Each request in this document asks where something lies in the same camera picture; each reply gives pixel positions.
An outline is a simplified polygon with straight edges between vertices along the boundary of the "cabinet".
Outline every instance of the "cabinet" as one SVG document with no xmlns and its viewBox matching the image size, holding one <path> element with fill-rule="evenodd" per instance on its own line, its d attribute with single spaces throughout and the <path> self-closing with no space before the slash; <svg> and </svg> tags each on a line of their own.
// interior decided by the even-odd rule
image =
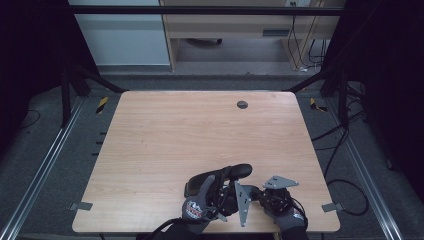
<svg viewBox="0 0 424 240">
<path fill-rule="evenodd" d="M 310 7 L 343 7 L 345 0 L 311 0 Z M 161 0 L 162 6 L 284 7 L 286 0 Z M 292 68 L 300 66 L 312 39 L 331 39 L 339 17 L 246 15 L 163 15 L 171 67 L 175 69 L 179 40 L 184 38 L 279 38 Z"/>
</svg>

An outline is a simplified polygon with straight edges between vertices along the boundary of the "wall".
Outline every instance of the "wall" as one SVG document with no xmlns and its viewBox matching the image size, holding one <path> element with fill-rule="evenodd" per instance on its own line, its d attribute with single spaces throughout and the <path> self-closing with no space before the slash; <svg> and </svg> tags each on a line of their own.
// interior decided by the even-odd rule
<svg viewBox="0 0 424 240">
<path fill-rule="evenodd" d="M 159 5 L 157 0 L 68 0 L 70 5 Z M 166 65 L 169 57 L 160 15 L 77 14 L 98 66 Z"/>
</svg>

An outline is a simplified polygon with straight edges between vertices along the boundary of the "black curtain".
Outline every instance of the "black curtain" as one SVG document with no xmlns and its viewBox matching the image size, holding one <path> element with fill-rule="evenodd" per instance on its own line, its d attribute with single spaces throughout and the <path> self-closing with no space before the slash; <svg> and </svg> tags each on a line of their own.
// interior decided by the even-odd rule
<svg viewBox="0 0 424 240">
<path fill-rule="evenodd" d="M 66 64 L 99 74 L 73 14 L 41 10 L 67 0 L 3 0 L 0 3 L 0 156 L 28 111 L 30 99 L 60 86 Z M 73 75 L 74 81 L 84 77 Z"/>
<path fill-rule="evenodd" d="M 377 1 L 349 1 L 351 4 Z M 348 81 L 365 86 L 364 105 L 380 143 L 394 168 L 404 172 L 424 202 L 424 162 L 420 143 L 424 85 L 424 1 L 383 0 L 369 28 L 361 33 L 345 64 Z M 339 22 L 328 62 L 352 36 L 352 21 Z"/>
</svg>

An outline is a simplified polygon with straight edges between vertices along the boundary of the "wooden tabletop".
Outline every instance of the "wooden tabletop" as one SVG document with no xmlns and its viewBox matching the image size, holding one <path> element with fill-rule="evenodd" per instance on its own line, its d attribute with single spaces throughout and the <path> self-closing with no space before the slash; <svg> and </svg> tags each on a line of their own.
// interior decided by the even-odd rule
<svg viewBox="0 0 424 240">
<path fill-rule="evenodd" d="M 237 102 L 246 101 L 240 109 Z M 76 232 L 151 232 L 181 216 L 185 183 L 194 175 L 249 163 L 241 184 L 272 175 L 299 182 L 288 188 L 302 203 L 308 231 L 334 232 L 331 202 L 296 97 L 289 92 L 130 91 L 122 94 L 82 202 Z M 238 213 L 207 232 L 278 232 L 258 202 L 246 227 Z"/>
</svg>

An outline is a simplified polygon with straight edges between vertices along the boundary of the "floor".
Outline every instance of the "floor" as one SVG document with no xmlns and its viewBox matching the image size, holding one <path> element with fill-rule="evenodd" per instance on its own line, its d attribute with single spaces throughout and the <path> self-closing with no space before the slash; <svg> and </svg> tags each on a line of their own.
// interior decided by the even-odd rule
<svg viewBox="0 0 424 240">
<path fill-rule="evenodd" d="M 320 54 L 317 44 L 312 55 Z M 221 45 L 196 40 L 183 41 L 175 71 L 145 71 L 143 74 L 104 73 L 104 77 L 131 90 L 271 90 L 288 89 L 315 72 L 315 65 L 307 72 L 291 70 L 281 44 L 274 40 L 224 39 Z M 97 234 L 77 234 L 72 230 L 75 212 L 69 210 L 72 202 L 79 202 L 88 178 L 101 150 L 106 132 L 119 101 L 113 93 L 89 81 L 92 92 L 88 98 L 72 96 L 73 105 L 81 105 L 75 125 L 64 139 L 65 144 L 55 156 L 49 171 L 40 184 L 37 198 L 23 217 L 17 239 L 100 239 Z M 320 82 L 296 94 L 311 138 L 337 126 L 332 111 L 311 109 L 310 99 L 330 110 L 336 99 L 322 98 Z M 96 114 L 99 101 L 108 96 L 102 112 Z M 350 99 L 353 115 L 362 110 L 356 99 Z M 39 167 L 60 133 L 60 89 L 55 88 L 34 97 L 27 119 L 14 139 L 14 145 L 0 162 L 0 226 L 6 227 L 21 199 L 26 196 Z M 384 153 L 361 114 L 349 127 L 347 139 L 337 151 L 329 168 L 327 180 L 343 178 L 355 183 L 359 189 L 367 186 L 358 174 L 350 143 L 354 143 L 367 172 L 371 176 L 381 199 L 368 195 L 370 208 L 362 216 L 338 212 L 341 229 L 324 234 L 325 239 L 424 239 L 424 206 L 416 197 L 402 173 L 388 170 Z M 318 160 L 324 171 L 340 141 L 341 132 L 314 141 Z M 358 212 L 365 208 L 361 191 L 345 182 L 329 186 L 333 200 L 347 210 Z M 395 222 L 401 238 L 390 238 L 384 232 L 381 209 L 375 203 L 382 200 L 389 217 Z M 322 239 L 320 233 L 310 233 L 311 239 Z M 106 234 L 106 239 L 134 239 L 129 234 Z"/>
</svg>

